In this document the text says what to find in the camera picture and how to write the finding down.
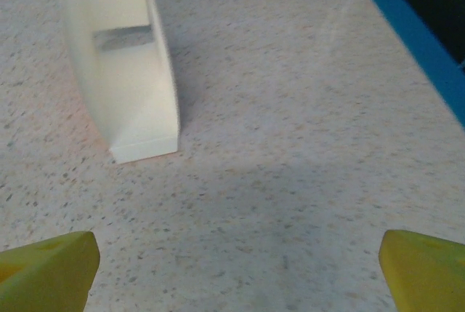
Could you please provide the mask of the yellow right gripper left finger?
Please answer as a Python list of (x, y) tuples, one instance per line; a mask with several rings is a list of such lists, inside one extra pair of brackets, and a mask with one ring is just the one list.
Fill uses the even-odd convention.
[(83, 311), (100, 264), (91, 231), (1, 253), (2, 311)]

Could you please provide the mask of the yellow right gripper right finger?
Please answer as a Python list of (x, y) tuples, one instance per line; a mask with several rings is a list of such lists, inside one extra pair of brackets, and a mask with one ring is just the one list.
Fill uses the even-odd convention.
[(398, 311), (464, 310), (463, 244), (388, 230), (379, 263)]

